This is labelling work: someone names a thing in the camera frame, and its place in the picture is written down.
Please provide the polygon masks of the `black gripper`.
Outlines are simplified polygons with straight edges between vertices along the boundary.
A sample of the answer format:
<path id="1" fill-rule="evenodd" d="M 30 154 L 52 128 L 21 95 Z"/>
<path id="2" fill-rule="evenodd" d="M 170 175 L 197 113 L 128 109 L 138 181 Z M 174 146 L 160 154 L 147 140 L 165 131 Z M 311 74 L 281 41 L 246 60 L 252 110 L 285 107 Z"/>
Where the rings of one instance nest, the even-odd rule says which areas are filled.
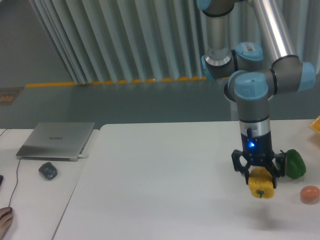
<path id="1" fill-rule="evenodd" d="M 241 134 L 243 151 L 235 149 L 232 154 L 234 170 L 245 177 L 245 183 L 249 184 L 251 166 L 265 167 L 271 174 L 273 188 L 277 188 L 277 178 L 284 177 L 286 173 L 286 154 L 284 152 L 275 154 L 272 148 L 271 132 L 249 139 Z M 242 165 L 240 158 L 246 160 Z"/>

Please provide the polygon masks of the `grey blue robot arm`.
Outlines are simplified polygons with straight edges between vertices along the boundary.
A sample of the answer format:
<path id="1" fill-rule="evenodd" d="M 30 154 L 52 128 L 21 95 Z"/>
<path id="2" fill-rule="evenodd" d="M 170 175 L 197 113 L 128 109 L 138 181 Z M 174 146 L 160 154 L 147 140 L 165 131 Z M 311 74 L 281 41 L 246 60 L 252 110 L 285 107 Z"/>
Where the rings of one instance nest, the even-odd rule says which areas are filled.
<path id="1" fill-rule="evenodd" d="M 270 128 L 271 96 L 311 89 L 316 72 L 310 62 L 300 61 L 293 46 L 284 16 L 275 0 L 250 0 L 271 68 L 261 70 L 262 48 L 253 42 L 242 42 L 229 48 L 228 16 L 233 0 L 199 0 L 198 9 L 206 16 L 207 48 L 202 66 L 209 80 L 228 77 L 225 95 L 236 103 L 242 150 L 231 158 L 235 171 L 246 179 L 250 167 L 262 167 L 273 185 L 286 173 L 287 155 L 274 153 Z"/>

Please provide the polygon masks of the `person's hand on mouse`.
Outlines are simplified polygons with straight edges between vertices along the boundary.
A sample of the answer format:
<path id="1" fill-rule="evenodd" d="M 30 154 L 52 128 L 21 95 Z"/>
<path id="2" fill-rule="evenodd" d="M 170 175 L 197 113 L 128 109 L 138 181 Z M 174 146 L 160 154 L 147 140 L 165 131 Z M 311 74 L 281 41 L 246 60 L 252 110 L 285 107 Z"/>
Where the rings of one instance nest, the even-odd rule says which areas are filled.
<path id="1" fill-rule="evenodd" d="M 14 215 L 11 207 L 0 209 L 0 239 L 2 239 L 13 223 Z"/>

